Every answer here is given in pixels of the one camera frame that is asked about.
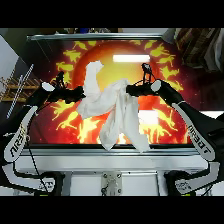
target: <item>towel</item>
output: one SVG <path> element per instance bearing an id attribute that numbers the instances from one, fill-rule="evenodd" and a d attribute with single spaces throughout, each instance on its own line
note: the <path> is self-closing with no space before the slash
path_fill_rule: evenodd
<path id="1" fill-rule="evenodd" d="M 96 75 L 102 68 L 100 61 L 90 62 L 86 66 L 83 86 L 86 97 L 79 104 L 77 112 L 82 119 L 110 112 L 100 131 L 100 141 L 106 150 L 113 147 L 120 133 L 126 135 L 139 152 L 149 150 L 147 136 L 139 133 L 138 98 L 126 93 L 129 81 L 121 79 L 101 92 Z"/>

